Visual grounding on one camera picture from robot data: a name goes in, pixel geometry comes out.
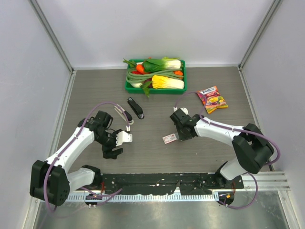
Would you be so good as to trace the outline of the red white staple box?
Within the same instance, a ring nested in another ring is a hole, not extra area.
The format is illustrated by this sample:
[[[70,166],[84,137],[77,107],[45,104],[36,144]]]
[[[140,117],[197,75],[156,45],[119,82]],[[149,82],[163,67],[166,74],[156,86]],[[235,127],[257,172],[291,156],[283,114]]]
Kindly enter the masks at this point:
[[[165,144],[174,142],[176,140],[178,140],[178,137],[177,137],[176,134],[170,134],[170,135],[167,135],[167,136],[163,137],[163,141],[164,141]]]

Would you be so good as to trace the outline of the black deli stapler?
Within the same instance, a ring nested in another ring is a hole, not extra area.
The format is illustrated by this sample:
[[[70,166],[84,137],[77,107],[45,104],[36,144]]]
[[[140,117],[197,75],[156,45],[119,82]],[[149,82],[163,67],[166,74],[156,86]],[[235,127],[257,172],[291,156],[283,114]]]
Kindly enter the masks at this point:
[[[136,116],[140,119],[143,120],[144,119],[144,113],[143,113],[143,109],[131,98],[129,97],[127,99],[127,103],[128,105],[131,107],[131,109],[134,111],[134,113],[136,114]]]

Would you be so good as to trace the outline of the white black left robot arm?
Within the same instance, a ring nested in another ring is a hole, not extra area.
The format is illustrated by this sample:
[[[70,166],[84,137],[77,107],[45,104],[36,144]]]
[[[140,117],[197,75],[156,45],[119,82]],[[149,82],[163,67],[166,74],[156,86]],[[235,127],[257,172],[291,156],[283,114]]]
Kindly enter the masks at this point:
[[[93,142],[102,146],[103,157],[116,159],[123,152],[123,136],[129,134],[130,125],[109,133],[113,117],[98,111],[95,117],[82,119],[72,136],[52,156],[44,161],[37,160],[31,168],[30,195],[46,202],[61,206],[68,195],[80,188],[97,190],[102,184],[99,168],[84,165],[76,172],[69,172],[72,164]]]

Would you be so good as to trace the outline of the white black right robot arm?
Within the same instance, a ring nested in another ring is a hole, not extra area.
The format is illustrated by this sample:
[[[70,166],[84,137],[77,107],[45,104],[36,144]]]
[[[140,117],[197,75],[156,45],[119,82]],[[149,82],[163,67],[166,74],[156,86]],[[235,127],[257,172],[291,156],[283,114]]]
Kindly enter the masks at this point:
[[[171,115],[180,140],[207,137],[231,146],[235,158],[215,172],[212,187],[227,188],[244,173],[257,174],[274,153],[274,148],[254,124],[233,126],[215,122],[199,114],[189,116],[187,109],[176,109]]]

